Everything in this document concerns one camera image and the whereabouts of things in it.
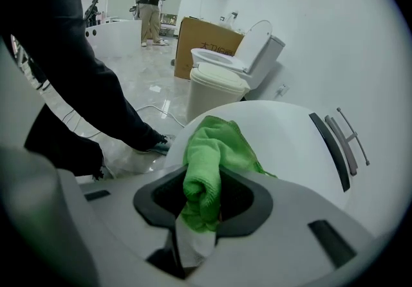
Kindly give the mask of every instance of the white trash bin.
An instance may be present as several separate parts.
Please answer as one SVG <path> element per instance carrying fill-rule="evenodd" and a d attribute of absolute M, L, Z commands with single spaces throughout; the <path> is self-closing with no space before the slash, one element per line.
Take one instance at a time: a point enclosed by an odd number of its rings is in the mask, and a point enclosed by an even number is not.
<path fill-rule="evenodd" d="M 210 109 L 238 102 L 249 91 L 247 82 L 229 69 L 198 63 L 191 71 L 187 123 Z"/>

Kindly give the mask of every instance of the green microfiber cloth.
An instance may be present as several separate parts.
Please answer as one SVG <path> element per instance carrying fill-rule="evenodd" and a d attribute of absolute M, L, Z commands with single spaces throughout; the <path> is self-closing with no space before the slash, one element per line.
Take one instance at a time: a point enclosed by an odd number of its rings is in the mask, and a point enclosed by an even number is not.
<path fill-rule="evenodd" d="M 219 165 L 268 174 L 235 121 L 210 115 L 203 119 L 189 138 L 183 164 L 189 166 L 183 181 L 187 203 L 181 216 L 187 226 L 196 232 L 216 231 L 218 226 L 221 193 Z"/>

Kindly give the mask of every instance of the toilet lid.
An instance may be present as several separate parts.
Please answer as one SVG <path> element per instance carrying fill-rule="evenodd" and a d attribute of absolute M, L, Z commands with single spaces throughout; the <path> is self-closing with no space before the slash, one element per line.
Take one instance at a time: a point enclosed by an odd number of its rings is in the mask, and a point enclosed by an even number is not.
<path fill-rule="evenodd" d="M 234 56 L 244 63 L 244 72 L 248 73 L 262 49 L 272 35 L 272 24 L 269 21 L 256 23 L 246 33 Z"/>

